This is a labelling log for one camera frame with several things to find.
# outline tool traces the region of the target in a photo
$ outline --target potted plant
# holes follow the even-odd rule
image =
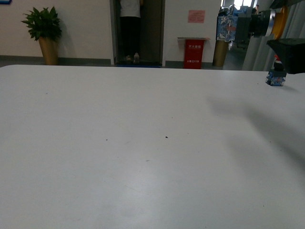
[[[46,65],[58,64],[58,39],[61,37],[60,19],[54,7],[49,11],[42,11],[33,7],[30,14],[25,14],[26,20],[22,21],[30,28],[30,37],[39,41],[41,52]]]

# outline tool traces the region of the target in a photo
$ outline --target doorway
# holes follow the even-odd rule
[[[120,1],[111,1],[114,64],[126,64],[120,27]],[[162,65],[165,0],[144,0],[141,9],[140,65]]]

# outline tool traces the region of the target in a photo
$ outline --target green plant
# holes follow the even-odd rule
[[[56,41],[61,37],[60,19],[57,17],[57,12],[54,7],[49,11],[48,8],[43,8],[42,11],[38,11],[33,7],[31,14],[26,15],[26,20],[22,21],[30,28],[29,33],[31,38],[35,38],[37,41],[40,37],[48,37],[53,41]]]

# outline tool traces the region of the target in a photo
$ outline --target black pants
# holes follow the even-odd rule
[[[132,56],[140,52],[141,18],[120,17],[124,55]]]

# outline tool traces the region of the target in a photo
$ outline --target pink sign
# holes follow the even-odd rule
[[[190,10],[189,23],[204,23],[205,10]]]

